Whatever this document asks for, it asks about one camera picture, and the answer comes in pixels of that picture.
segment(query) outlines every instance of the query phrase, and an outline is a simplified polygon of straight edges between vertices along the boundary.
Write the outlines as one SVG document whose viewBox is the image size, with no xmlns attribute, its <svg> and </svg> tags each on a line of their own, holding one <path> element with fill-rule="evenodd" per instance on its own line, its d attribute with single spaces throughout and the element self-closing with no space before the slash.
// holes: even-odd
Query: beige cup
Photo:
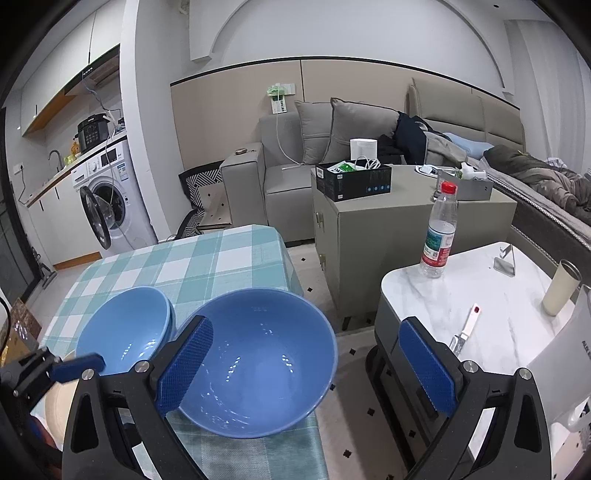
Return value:
<svg viewBox="0 0 591 480">
<path fill-rule="evenodd" d="M 570 296 L 581 283 L 582 278 L 579 269 L 571 262 L 560 261 L 552 283 L 542 300 L 542 305 L 548 315 L 558 315 L 558 312 L 566 305 Z"/>
</svg>

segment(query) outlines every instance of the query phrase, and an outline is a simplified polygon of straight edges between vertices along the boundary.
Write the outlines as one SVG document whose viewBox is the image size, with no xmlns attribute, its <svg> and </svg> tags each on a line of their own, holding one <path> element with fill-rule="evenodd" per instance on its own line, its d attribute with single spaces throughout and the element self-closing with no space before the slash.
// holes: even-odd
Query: blue bowl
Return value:
<svg viewBox="0 0 591 480">
<path fill-rule="evenodd" d="M 224 437 L 265 437 L 295 425 L 326 395 L 336 372 L 336 338 L 307 300 L 247 288 L 196 313 L 212 321 L 213 345 L 180 410 L 198 426 Z"/>
<path fill-rule="evenodd" d="M 129 371 L 148 360 L 174 335 L 174 309 L 157 288 L 130 288 L 105 302 L 78 339 L 76 356 L 98 353 L 105 360 L 101 375 Z"/>
</svg>

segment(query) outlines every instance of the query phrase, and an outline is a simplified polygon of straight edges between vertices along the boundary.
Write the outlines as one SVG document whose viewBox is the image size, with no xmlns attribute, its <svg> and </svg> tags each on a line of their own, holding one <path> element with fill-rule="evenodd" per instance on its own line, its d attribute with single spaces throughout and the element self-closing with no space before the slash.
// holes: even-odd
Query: checkered tablecloth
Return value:
<svg viewBox="0 0 591 480">
<path fill-rule="evenodd" d="M 76 349 L 94 312 L 136 286 L 159 288 L 180 327 L 208 300 L 247 287 L 303 295 L 285 245 L 274 228 L 252 225 L 168 242 L 96 261 L 74 283 L 41 344 L 54 355 Z M 34 413 L 44 420 L 43 400 Z M 314 414 L 292 429 L 256 440 L 234 440 L 195 426 L 180 412 L 168 421 L 210 480 L 323 480 L 328 478 Z M 134 448 L 147 476 L 158 478 L 143 445 Z"/>
</svg>

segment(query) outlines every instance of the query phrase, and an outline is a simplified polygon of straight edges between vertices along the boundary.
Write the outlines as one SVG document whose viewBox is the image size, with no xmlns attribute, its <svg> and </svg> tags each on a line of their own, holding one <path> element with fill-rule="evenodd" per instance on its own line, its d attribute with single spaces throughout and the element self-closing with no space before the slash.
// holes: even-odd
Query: brown blanket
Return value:
<svg viewBox="0 0 591 480">
<path fill-rule="evenodd" d="M 591 181 L 587 178 L 504 145 L 487 150 L 484 156 L 495 170 L 521 180 L 569 214 L 591 225 Z"/>
</svg>

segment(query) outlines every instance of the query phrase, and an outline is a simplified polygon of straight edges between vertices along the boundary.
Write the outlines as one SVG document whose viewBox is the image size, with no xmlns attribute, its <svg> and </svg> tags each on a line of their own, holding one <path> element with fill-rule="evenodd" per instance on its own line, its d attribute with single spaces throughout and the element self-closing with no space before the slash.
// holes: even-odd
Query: upper cabinet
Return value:
<svg viewBox="0 0 591 480">
<path fill-rule="evenodd" d="M 96 11 L 90 42 L 90 63 L 121 42 L 121 24 L 125 0 L 111 0 Z"/>
<path fill-rule="evenodd" d="M 124 8 L 125 0 L 104 4 L 46 57 L 22 89 L 22 135 L 44 128 L 75 97 L 65 94 L 65 85 L 119 44 Z"/>
</svg>

